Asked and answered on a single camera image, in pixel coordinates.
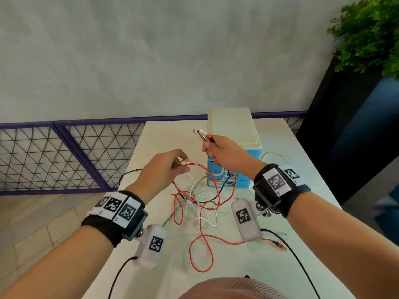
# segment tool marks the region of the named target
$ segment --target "black planter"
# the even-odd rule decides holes
[[[335,72],[334,58],[297,139],[340,204],[399,155],[399,82],[382,68]]]

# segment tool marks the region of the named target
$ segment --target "wrist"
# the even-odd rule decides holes
[[[151,187],[145,186],[141,183],[139,184],[137,181],[127,186],[125,191],[129,191],[137,195],[145,205],[147,205],[155,197],[155,194],[152,193]]]
[[[262,170],[266,165],[267,164],[263,161],[251,156],[248,158],[248,160],[246,160],[244,170],[240,173],[253,181],[259,171]]]

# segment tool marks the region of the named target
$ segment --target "right hand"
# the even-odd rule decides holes
[[[212,157],[214,163],[229,171],[241,173],[254,179],[266,165],[261,160],[251,156],[234,141],[225,136],[212,135],[215,143],[206,141],[202,144],[202,152]]]

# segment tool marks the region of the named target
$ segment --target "forearm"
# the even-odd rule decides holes
[[[30,269],[0,299],[81,298],[111,255],[112,243],[83,226]]]
[[[314,193],[293,203],[288,222],[357,298],[397,298],[399,248]]]

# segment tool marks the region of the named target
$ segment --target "left hand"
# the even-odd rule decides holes
[[[137,180],[125,190],[136,194],[145,204],[149,203],[159,192],[170,186],[176,176],[190,172],[190,168],[183,166],[179,157],[182,160],[188,159],[181,149],[156,154],[144,166]]]

